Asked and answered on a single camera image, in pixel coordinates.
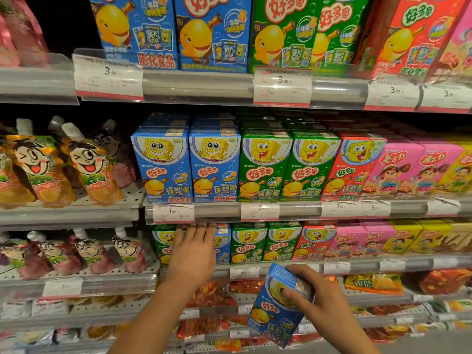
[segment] person's left hand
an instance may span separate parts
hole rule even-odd
[[[216,266],[213,240],[216,224],[190,225],[184,232],[177,226],[166,281],[172,281],[191,293],[206,283]]]

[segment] green snack box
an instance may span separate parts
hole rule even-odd
[[[318,18],[317,0],[253,0],[248,70],[307,68]]]
[[[315,62],[349,64],[371,0],[316,0],[318,28],[310,68]]]
[[[267,227],[264,222],[233,224],[231,263],[261,261],[266,236]]]
[[[321,195],[341,139],[333,133],[291,130],[292,152],[288,158],[282,200],[314,200]]]
[[[309,131],[326,131],[326,126],[320,123],[306,123],[306,122],[286,122],[284,123],[287,130],[309,130]]]
[[[239,122],[240,128],[252,129],[284,129],[282,123],[278,120],[241,120]]]
[[[267,222],[263,261],[288,261],[302,231],[298,221]]]
[[[152,228],[157,258],[161,260],[161,264],[163,265],[168,265],[170,262],[170,255],[174,248],[175,234],[175,225],[155,225]]]
[[[239,201],[277,200],[292,142],[285,130],[241,130]]]

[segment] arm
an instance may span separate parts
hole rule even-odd
[[[186,304],[207,282],[216,265],[213,250],[216,224],[191,225],[176,230],[167,276],[129,328],[111,347],[109,354],[160,354]]]
[[[341,354],[380,354],[356,321],[338,284],[307,265],[290,265],[287,269],[303,277],[315,289],[314,304],[297,291],[284,289],[284,296],[299,307],[320,335]]]

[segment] white sticker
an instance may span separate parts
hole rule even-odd
[[[256,67],[254,104],[308,107],[311,102],[313,71]]]
[[[438,319],[441,322],[455,321],[457,319],[457,316],[453,313],[439,313]]]
[[[362,217],[390,216],[392,204],[390,201],[362,200],[357,202],[357,211]]]
[[[230,267],[229,268],[229,279],[230,280],[249,280],[259,278],[259,267],[248,266],[248,267]]]
[[[434,269],[456,268],[459,266],[457,257],[435,257],[433,259]]]
[[[323,201],[322,202],[322,219],[326,218],[343,218],[357,217],[357,202],[355,201]]]
[[[323,274],[347,274],[351,272],[351,262],[325,262]]]
[[[251,335],[249,334],[249,329],[233,329],[229,331],[229,337],[231,339],[238,339],[249,338]]]
[[[199,309],[185,309],[180,316],[180,320],[183,319],[196,319],[200,318],[200,310]]]
[[[205,341],[205,335],[200,334],[198,336],[194,337],[189,337],[184,339],[184,343],[199,343],[199,342],[204,342]]]
[[[241,221],[278,221],[280,206],[277,202],[242,202]]]
[[[472,107],[472,89],[462,84],[422,85],[423,100],[418,110],[426,112],[468,113]]]
[[[398,318],[395,318],[395,322],[398,324],[398,325],[402,325],[402,324],[412,324],[414,322],[414,318],[413,316],[409,315],[409,316],[406,316],[406,317],[398,317]]]
[[[241,304],[237,308],[237,313],[239,315],[247,315],[247,314],[251,313],[252,306],[253,306],[253,304]]]
[[[154,223],[188,224],[195,221],[195,205],[154,204],[152,206]]]
[[[406,262],[403,260],[380,261],[380,271],[382,272],[404,271],[405,268],[406,268]]]
[[[72,55],[72,60],[75,91],[78,96],[145,100],[141,66],[77,54]]]
[[[420,87],[400,76],[383,74],[368,87],[365,110],[413,111],[420,101]]]
[[[426,216],[457,215],[460,208],[461,203],[457,200],[435,197],[428,201],[428,212]]]
[[[50,280],[44,284],[42,298],[70,298],[80,296],[82,279]]]
[[[308,267],[310,267],[315,272],[320,272],[320,265],[319,263],[307,263]]]
[[[413,295],[413,302],[415,303],[426,303],[434,300],[433,295]]]
[[[317,333],[316,328],[311,323],[301,323],[298,325],[298,333]]]

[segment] pink snack box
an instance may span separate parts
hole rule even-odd
[[[364,221],[362,224],[367,231],[363,246],[364,256],[375,257],[396,230],[388,221]]]
[[[412,192],[430,193],[446,170],[462,154],[460,145],[442,139],[410,137],[411,140],[426,148],[417,166],[410,171]]]
[[[363,188],[363,196],[375,198],[413,192],[412,169],[420,163],[426,149],[400,135],[386,138],[387,143]]]
[[[362,257],[366,236],[367,230],[359,223],[339,225],[325,258]]]

